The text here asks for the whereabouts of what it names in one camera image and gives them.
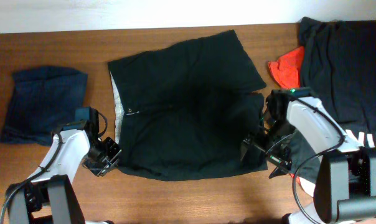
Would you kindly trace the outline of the black shorts patterned waistband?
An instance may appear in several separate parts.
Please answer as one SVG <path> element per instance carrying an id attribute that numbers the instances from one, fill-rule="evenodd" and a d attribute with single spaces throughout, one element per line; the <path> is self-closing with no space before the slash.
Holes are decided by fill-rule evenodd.
<path id="1" fill-rule="evenodd" d="M 162 181 L 213 179 L 267 168 L 241 145 L 262 125 L 266 85 L 236 32 L 110 61 L 122 107 L 118 169 Z"/>

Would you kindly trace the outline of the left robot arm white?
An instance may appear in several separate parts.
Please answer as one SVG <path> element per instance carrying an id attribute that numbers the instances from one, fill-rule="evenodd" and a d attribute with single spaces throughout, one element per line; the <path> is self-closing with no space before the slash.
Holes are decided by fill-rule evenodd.
<path id="1" fill-rule="evenodd" d="M 121 149 L 112 138 L 102 139 L 102 114 L 79 108 L 75 120 L 57 128 L 52 145 L 38 168 L 26 180 L 6 191 L 0 223 L 87 224 L 72 187 L 79 167 L 95 176 L 116 169 Z"/>

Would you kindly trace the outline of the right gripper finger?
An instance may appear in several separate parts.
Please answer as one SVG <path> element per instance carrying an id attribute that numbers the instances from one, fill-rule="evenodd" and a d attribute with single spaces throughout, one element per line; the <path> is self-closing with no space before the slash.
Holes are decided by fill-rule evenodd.
<path id="1" fill-rule="evenodd" d="M 276 166 L 275 169 L 271 172 L 271 174 L 268 176 L 269 179 L 289 174 L 289 167 L 285 166 Z"/>
<path id="2" fill-rule="evenodd" d="M 244 139 L 240 146 L 240 160 L 247 161 L 251 157 L 253 145 L 251 143 L 251 139 Z"/>

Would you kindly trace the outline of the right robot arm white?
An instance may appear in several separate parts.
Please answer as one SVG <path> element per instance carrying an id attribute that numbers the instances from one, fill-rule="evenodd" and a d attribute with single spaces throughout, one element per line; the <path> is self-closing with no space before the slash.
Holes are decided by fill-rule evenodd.
<path id="1" fill-rule="evenodd" d="M 269 128 L 249 133 L 241 145 L 241 156 L 262 151 L 276 166 L 271 176 L 289 174 L 292 158 L 288 143 L 300 133 L 319 160 L 313 202 L 288 213 L 283 223 L 359 223 L 376 218 L 376 149 L 361 145 L 350 137 L 324 109 L 310 88 L 273 90 L 266 99 L 262 117 Z"/>

